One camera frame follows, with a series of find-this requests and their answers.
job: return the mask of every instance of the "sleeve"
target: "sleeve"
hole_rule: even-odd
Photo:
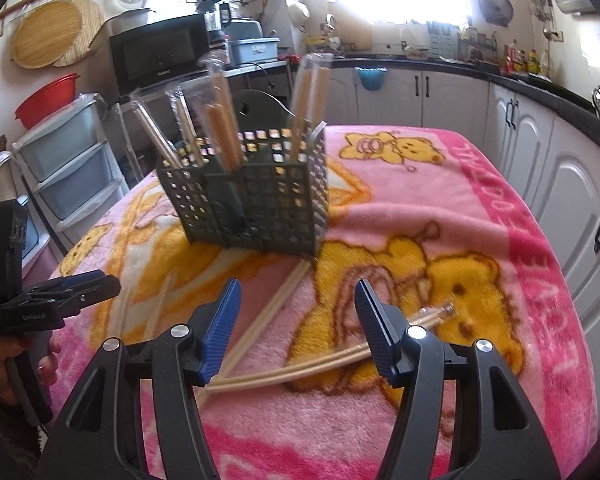
[[[29,425],[19,406],[0,400],[0,478],[33,478],[39,458],[38,428]]]

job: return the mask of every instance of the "human hand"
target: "human hand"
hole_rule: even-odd
[[[11,406],[17,406],[18,399],[9,382],[4,362],[8,358],[17,357],[30,346],[31,341],[25,337],[0,336],[0,399]],[[49,355],[40,359],[38,363],[37,372],[40,376],[40,383],[43,386],[51,386],[58,380],[56,375],[58,358],[54,354],[58,354],[59,352],[60,344],[56,336],[52,336],[49,340]]]

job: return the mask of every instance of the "black countertop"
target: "black countertop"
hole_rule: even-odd
[[[526,96],[533,101],[554,111],[559,117],[563,118],[569,124],[580,130],[584,135],[589,137],[600,147],[600,119],[597,118],[588,109],[582,108],[585,105],[580,102],[580,105],[560,97],[550,91],[536,88],[528,83],[518,81],[516,79],[480,72],[475,68],[456,64],[452,62],[438,61],[410,61],[407,59],[369,59],[369,58],[335,58],[332,64],[333,68],[401,68],[407,70],[427,70],[429,72],[443,72],[450,74],[464,75],[474,79],[490,81],[498,85],[504,86],[520,95]]]

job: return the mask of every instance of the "table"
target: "table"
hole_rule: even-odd
[[[296,256],[189,245],[154,174],[114,206],[59,267],[64,275],[101,268],[120,278],[122,291],[67,320],[63,373],[52,391],[56,409],[104,338],[119,335],[129,344],[154,337],[213,300],[227,276],[243,288],[225,358],[235,365],[229,376],[359,342],[352,288],[367,278],[381,301],[407,315],[452,298],[458,316],[436,334],[496,345],[566,476],[595,441],[595,393],[573,303],[528,208],[453,132],[329,126],[326,144],[330,228],[312,268]],[[151,327],[158,303],[162,314]],[[262,312],[272,314],[257,332]],[[369,360],[291,384],[196,392],[223,480],[375,478],[401,395]],[[150,468],[160,475],[149,396],[143,413]],[[453,414],[448,384],[435,474],[448,459]]]

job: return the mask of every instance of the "dish rack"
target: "dish rack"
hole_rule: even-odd
[[[246,160],[234,173],[207,137],[198,137],[204,166],[159,169],[189,242],[317,256],[327,228],[325,126],[304,129],[298,162],[288,162],[291,130],[279,128],[238,134]]]

